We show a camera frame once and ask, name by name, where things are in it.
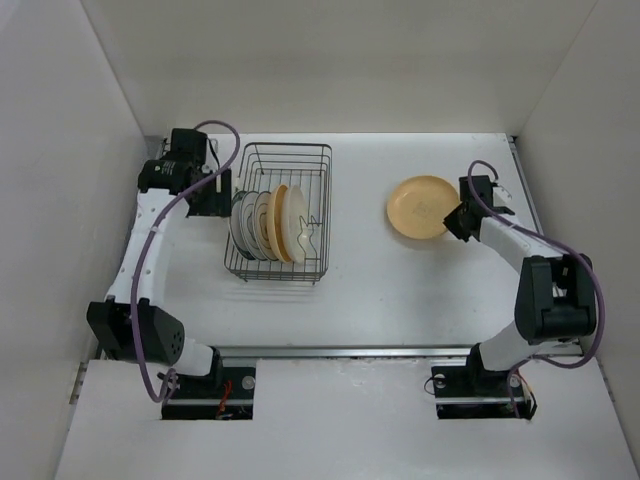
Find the white black-rimmed plate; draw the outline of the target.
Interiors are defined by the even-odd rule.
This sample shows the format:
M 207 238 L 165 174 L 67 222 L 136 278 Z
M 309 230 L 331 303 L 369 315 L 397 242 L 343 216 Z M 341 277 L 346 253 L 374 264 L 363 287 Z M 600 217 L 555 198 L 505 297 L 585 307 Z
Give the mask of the white black-rimmed plate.
M 254 235 L 263 256 L 269 261 L 276 261 L 277 257 L 271 248 L 268 237 L 267 211 L 269 200 L 270 193 L 268 191 L 260 192 L 256 198 L 253 212 Z
M 251 256 L 256 260 L 262 260 L 263 255 L 254 236 L 254 206 L 258 197 L 257 191 L 247 191 L 241 201 L 240 223 L 244 243 Z

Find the yellow bear plate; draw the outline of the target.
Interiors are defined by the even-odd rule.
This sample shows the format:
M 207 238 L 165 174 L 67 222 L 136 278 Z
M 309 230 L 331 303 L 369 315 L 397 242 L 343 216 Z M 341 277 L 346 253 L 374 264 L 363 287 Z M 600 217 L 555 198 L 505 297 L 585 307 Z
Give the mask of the yellow bear plate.
M 270 245 L 277 259 L 283 263 L 292 262 L 284 246 L 281 222 L 284 194 L 287 189 L 288 187 L 286 185 L 280 184 L 271 192 L 267 211 L 267 228 Z

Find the cream white plate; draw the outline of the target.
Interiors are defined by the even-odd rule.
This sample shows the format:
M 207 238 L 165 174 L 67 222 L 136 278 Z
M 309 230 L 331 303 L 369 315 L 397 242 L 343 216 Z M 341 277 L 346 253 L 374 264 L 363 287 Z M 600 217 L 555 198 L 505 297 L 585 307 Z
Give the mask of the cream white plate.
M 287 254 L 294 263 L 305 260 L 306 200 L 302 190 L 294 185 L 288 188 L 282 210 L 282 233 Z

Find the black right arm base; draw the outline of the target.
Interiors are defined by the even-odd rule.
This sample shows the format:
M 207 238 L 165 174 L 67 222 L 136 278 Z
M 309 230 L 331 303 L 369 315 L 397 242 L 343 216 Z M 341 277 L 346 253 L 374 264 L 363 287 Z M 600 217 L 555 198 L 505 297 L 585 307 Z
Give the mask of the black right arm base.
M 517 374 L 493 372 L 477 380 L 466 366 L 435 364 L 429 380 L 439 420 L 529 421 L 537 412 L 535 395 Z

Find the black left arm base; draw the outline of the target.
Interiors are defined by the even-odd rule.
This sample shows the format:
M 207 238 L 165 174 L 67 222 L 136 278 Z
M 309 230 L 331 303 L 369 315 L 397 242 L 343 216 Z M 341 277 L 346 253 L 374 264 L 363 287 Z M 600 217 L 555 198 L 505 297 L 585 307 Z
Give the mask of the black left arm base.
M 183 375 L 172 397 L 161 407 L 163 420 L 252 420 L 256 362 L 225 360 L 214 379 Z

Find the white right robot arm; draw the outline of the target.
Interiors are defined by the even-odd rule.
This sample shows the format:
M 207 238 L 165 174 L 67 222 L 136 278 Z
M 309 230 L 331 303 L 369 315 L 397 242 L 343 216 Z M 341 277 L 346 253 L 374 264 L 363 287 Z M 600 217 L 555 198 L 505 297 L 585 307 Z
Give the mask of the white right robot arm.
M 463 369 L 465 386 L 484 394 L 544 344 L 593 334 L 598 294 L 587 257 L 525 228 L 511 209 L 497 205 L 498 184 L 489 176 L 461 177 L 459 186 L 461 203 L 444 225 L 459 240 L 489 247 L 519 275 L 513 320 L 474 345 Z

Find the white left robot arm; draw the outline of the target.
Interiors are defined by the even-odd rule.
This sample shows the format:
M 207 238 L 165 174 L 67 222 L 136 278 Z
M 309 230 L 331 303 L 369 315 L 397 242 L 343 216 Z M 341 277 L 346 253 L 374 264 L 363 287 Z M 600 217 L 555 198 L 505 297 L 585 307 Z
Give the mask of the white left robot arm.
M 172 367 L 205 397 L 223 387 L 219 355 L 187 336 L 182 322 L 165 310 L 164 296 L 183 221 L 231 214 L 232 174 L 214 170 L 215 158 L 205 133 L 175 128 L 168 150 L 144 163 L 123 261 L 104 300 L 90 303 L 86 315 L 109 358 Z

